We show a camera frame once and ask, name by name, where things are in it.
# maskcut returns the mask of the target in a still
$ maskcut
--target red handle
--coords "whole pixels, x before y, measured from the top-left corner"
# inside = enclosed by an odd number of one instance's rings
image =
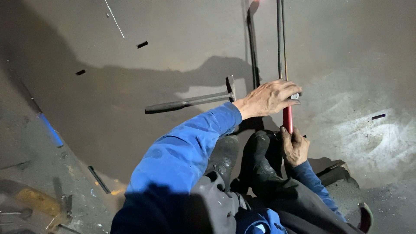
[[[292,107],[283,109],[283,126],[290,134],[293,133]]]

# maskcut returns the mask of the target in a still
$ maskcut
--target right hand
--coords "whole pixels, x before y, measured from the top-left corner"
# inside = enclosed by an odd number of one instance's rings
[[[282,109],[300,104],[299,100],[289,99],[290,96],[302,93],[302,88],[292,81],[274,80],[260,85],[245,98],[233,104],[239,109],[243,120],[250,117],[268,116]]]
[[[293,128],[290,133],[285,127],[280,127],[280,135],[283,139],[283,159],[292,167],[296,167],[306,162],[310,142],[304,138],[297,128]]]

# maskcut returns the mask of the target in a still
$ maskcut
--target person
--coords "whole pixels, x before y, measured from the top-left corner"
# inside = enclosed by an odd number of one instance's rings
[[[310,142],[296,128],[292,135],[284,127],[254,133],[230,183],[239,148],[234,128],[300,104],[289,97],[301,92],[293,82],[268,82],[157,139],[132,173],[111,233],[362,233],[313,173]],[[256,197],[246,195],[248,187]]]

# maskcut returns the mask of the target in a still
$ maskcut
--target blue long-sleeve shirt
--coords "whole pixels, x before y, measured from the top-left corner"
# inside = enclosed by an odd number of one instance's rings
[[[126,201],[114,217],[111,233],[187,232],[185,230],[184,196],[202,177],[208,157],[220,136],[231,133],[242,121],[240,111],[230,102],[195,116],[157,139],[131,175]],[[343,220],[328,191],[313,173],[309,162],[292,170],[299,180]],[[258,214],[246,233],[261,231],[264,223],[271,233],[286,233],[271,223],[281,226],[276,212],[268,209]]]

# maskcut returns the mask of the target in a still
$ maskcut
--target black boot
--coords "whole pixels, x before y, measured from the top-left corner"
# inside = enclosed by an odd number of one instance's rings
[[[217,171],[224,180],[225,187],[220,188],[224,192],[230,191],[231,172],[237,162],[238,149],[238,137],[228,135],[217,141],[208,159],[205,175],[208,176],[210,172]]]
[[[281,141],[269,130],[257,131],[244,146],[240,183],[253,189],[258,197],[272,194],[269,186],[282,180]]]

